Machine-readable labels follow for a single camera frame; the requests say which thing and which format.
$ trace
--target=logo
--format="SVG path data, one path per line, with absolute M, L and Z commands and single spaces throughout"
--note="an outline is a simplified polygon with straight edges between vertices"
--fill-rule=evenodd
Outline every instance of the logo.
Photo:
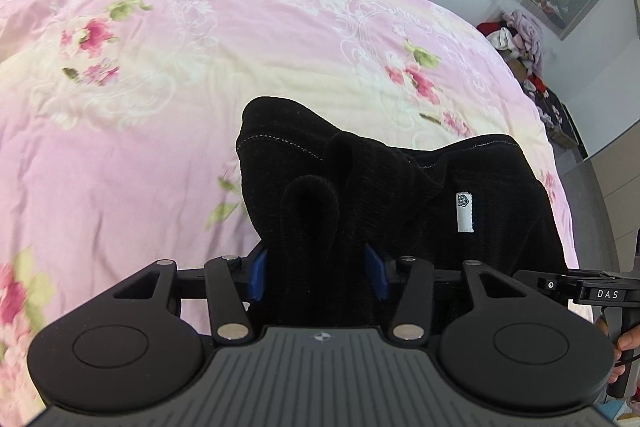
M 325 343 L 330 341 L 333 336 L 329 335 L 326 331 L 320 331 L 320 333 L 316 333 L 313 338 L 320 343 Z
M 596 301 L 624 301 L 625 290 L 613 290 L 611 288 L 589 288 L 588 299 Z

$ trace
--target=silver screw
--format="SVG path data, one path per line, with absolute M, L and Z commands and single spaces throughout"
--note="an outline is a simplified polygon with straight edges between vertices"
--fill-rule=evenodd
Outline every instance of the silver screw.
M 394 328 L 393 334 L 404 341 L 416 341 L 424 336 L 424 330 L 416 324 L 400 324 Z
M 249 328 L 244 324 L 229 323 L 218 328 L 218 336 L 228 341 L 244 339 L 249 334 Z

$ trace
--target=human hand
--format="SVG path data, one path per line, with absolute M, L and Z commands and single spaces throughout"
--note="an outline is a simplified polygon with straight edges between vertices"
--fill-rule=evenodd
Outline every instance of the human hand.
M 609 328 L 607 328 L 607 323 L 602 320 L 601 317 L 595 323 L 596 327 L 602 331 L 605 335 L 609 334 Z M 613 359 L 615 362 L 620 360 L 620 355 L 622 354 L 622 350 L 627 349 L 636 349 L 636 347 L 640 346 L 640 326 L 636 326 L 630 331 L 627 331 L 624 335 L 620 335 L 620 338 L 616 342 L 616 345 L 613 348 Z M 625 372 L 625 366 L 619 365 L 618 367 L 614 367 L 609 380 L 607 383 L 614 383 L 620 375 Z

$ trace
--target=black knit fabric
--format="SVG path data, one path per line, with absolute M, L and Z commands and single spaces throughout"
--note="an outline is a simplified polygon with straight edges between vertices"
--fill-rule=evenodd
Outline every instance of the black knit fabric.
M 565 273 L 546 190 L 510 136 L 434 151 L 343 132 L 299 103 L 261 97 L 242 115 L 242 195 L 269 250 L 257 324 L 356 327 L 388 315 L 364 271 L 364 244 L 436 268 L 479 259 L 503 273 Z M 473 197 L 458 232 L 456 194 Z

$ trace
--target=pink flower print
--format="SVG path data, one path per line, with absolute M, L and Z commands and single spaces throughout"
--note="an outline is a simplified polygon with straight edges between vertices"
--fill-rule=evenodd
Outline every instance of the pink flower print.
M 102 43 L 113 38 L 109 31 L 108 21 L 91 19 L 84 27 L 86 35 L 79 41 L 80 49 L 89 52 L 90 58 L 98 57 L 102 53 Z
M 119 71 L 119 66 L 113 67 L 113 62 L 109 62 L 105 58 L 102 62 L 100 62 L 100 64 L 89 66 L 82 74 L 82 78 L 78 81 L 78 83 L 108 86 L 109 84 L 114 84 L 117 81 Z
M 399 86 L 404 84 L 404 74 L 402 74 L 402 71 L 397 68 L 390 68 L 389 66 L 385 66 L 385 71 L 394 84 L 398 84 Z
M 406 74 L 411 77 L 415 90 L 423 97 L 425 97 L 433 105 L 439 105 L 440 99 L 435 94 L 433 89 L 436 87 L 426 76 L 420 71 L 420 66 L 417 64 L 409 64 L 404 70 Z
M 549 196 L 549 201 L 551 201 L 551 204 L 556 203 L 556 178 L 549 171 L 545 172 L 544 177 L 545 180 L 543 182 L 543 185 L 545 185 L 546 193 Z
M 62 36 L 60 37 L 60 46 L 68 46 L 69 44 L 71 44 L 71 40 L 73 33 L 69 33 L 68 31 L 64 30 L 62 32 Z
M 0 325 L 0 423 L 22 427 L 44 409 L 27 369 L 27 352 L 33 338 L 29 321 L 20 312 L 12 324 Z
M 101 86 L 108 86 L 109 84 L 113 84 L 118 79 L 118 72 L 120 71 L 120 67 L 116 66 L 115 68 L 107 71 L 103 78 L 100 81 Z
M 455 117 L 448 111 L 443 112 L 444 117 L 444 125 L 449 127 L 450 130 L 455 132 L 458 136 L 462 136 L 463 138 L 469 138 L 472 136 L 471 130 L 468 125 L 460 120 L 460 118 Z
M 27 298 L 27 291 L 14 277 L 10 264 L 0 267 L 0 324 L 10 324 L 20 312 Z

